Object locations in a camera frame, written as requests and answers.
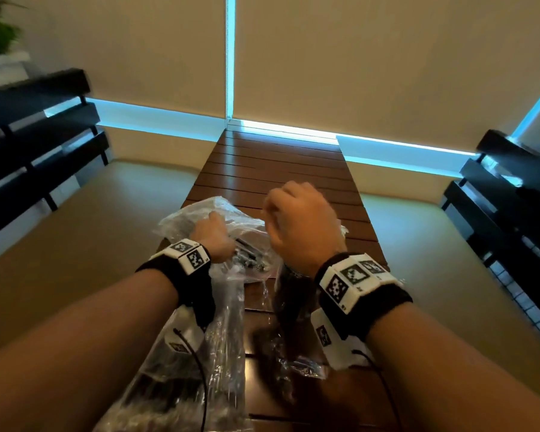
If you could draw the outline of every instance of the forearm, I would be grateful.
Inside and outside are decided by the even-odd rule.
[[[177,303],[170,281],[144,270],[0,350],[0,431],[91,428],[130,382]]]
[[[540,431],[540,397],[415,305],[389,312],[366,341],[429,430]]]

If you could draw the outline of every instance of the person's right hand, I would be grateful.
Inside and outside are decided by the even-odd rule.
[[[335,211],[307,182],[290,181],[271,190],[262,218],[274,251],[303,275],[314,278],[324,262],[346,251]]]

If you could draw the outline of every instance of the window shade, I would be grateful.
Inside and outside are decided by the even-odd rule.
[[[93,97],[225,117],[225,0],[13,0],[41,71],[86,71]]]
[[[472,151],[540,96],[540,0],[237,0],[234,117]]]

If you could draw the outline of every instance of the hand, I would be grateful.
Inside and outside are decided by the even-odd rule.
[[[228,236],[224,218],[218,212],[210,212],[208,218],[198,221],[190,239],[201,243],[210,254],[213,264],[230,259],[236,243]]]
[[[262,217],[274,251],[303,275],[315,277],[324,262],[346,251],[336,213],[309,183],[291,181],[271,190]]]

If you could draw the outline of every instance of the wooden table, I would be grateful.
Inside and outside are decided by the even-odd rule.
[[[332,204],[349,233],[348,249],[366,252],[381,265],[386,260],[363,207],[360,194],[336,145],[225,131],[198,175],[183,206],[223,196],[252,217],[260,217],[272,188],[289,180],[309,181]],[[267,281],[270,294],[274,279]],[[396,430],[397,425],[381,381],[370,367],[330,370],[326,380],[294,375],[295,402],[287,403],[270,390],[265,362],[257,355],[252,334],[276,325],[263,301],[263,285],[245,287],[246,408],[256,431]],[[288,346],[298,354],[325,363],[310,324],[296,330],[304,342]]]

